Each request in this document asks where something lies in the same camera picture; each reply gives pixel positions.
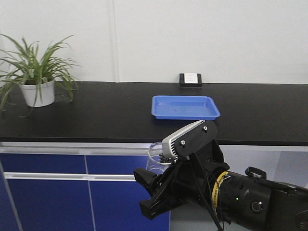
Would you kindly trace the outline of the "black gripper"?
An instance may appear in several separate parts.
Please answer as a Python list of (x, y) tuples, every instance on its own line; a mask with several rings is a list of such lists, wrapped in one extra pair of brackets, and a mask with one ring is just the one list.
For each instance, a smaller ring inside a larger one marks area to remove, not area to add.
[(216, 140), (186, 158), (161, 153), (158, 163), (171, 166), (158, 175), (141, 167), (134, 170), (135, 181), (151, 196), (139, 202), (145, 217), (154, 219), (191, 202), (205, 208), (212, 219), (218, 218), (212, 204), (212, 189), (217, 177), (229, 166)]

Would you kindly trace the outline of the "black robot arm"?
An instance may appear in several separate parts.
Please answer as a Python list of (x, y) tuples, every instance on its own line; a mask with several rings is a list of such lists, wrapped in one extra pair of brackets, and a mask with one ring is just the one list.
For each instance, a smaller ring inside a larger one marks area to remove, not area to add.
[(308, 192), (286, 183), (267, 180), (253, 167), (244, 175), (231, 172), (216, 141), (189, 148), (175, 145), (176, 158), (162, 174), (143, 168), (135, 180), (150, 194), (140, 202), (149, 219), (195, 203), (206, 209), (218, 230), (222, 222), (237, 223), (252, 231), (305, 231), (308, 228)]

